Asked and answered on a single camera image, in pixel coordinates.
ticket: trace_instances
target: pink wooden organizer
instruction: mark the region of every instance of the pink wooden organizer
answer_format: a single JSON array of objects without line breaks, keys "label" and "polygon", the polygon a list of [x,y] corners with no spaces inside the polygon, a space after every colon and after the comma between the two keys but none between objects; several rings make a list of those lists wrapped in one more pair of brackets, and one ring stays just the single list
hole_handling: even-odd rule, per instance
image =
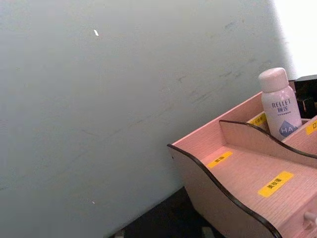
[{"label": "pink wooden organizer", "polygon": [[259,93],[168,145],[188,195],[227,238],[316,238],[317,117],[278,141],[262,113]]}]

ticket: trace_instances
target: wavy wooden divider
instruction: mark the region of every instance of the wavy wooden divider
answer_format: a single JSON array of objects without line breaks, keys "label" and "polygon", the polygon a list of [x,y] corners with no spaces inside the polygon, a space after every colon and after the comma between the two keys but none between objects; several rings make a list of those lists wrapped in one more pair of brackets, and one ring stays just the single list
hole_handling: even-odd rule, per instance
[{"label": "wavy wooden divider", "polygon": [[[262,110],[257,94],[169,145],[185,188],[195,209],[228,238],[316,237],[304,213],[317,214],[317,132],[305,131],[317,117],[280,142],[246,123]],[[258,194],[282,171],[293,177],[269,197]]]}]

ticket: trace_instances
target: white bottle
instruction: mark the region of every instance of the white bottle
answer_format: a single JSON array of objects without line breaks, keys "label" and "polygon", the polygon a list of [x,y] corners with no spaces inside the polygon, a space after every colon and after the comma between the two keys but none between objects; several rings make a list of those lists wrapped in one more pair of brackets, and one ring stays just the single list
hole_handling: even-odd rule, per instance
[{"label": "white bottle", "polygon": [[262,104],[271,135],[279,140],[296,131],[301,115],[293,89],[288,85],[283,68],[271,68],[259,75],[262,87]]}]

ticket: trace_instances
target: yellow label sticker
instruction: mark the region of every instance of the yellow label sticker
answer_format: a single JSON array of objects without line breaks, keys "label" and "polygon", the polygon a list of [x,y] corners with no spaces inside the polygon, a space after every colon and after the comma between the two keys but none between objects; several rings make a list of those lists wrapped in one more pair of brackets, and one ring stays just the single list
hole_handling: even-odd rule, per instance
[{"label": "yellow label sticker", "polygon": [[280,187],[282,187],[287,181],[289,181],[292,176],[290,172],[283,171],[278,176],[276,176],[271,182],[266,184],[263,188],[258,191],[259,195],[263,197],[270,197],[275,193]]},{"label": "yellow label sticker", "polygon": [[306,134],[310,135],[315,130],[317,130],[317,120],[315,120],[313,123],[311,123],[309,126],[306,127]]},{"label": "yellow label sticker", "polygon": [[250,124],[259,126],[262,125],[264,122],[266,122],[266,115],[265,113],[262,113],[261,115],[250,121]]},{"label": "yellow label sticker", "polygon": [[219,164],[220,162],[224,161],[225,159],[227,159],[232,154],[233,153],[231,151],[227,151],[226,153],[222,154],[221,156],[219,156],[217,159],[215,159],[211,163],[207,164],[207,167],[209,167],[209,168],[215,167],[217,164]]}]

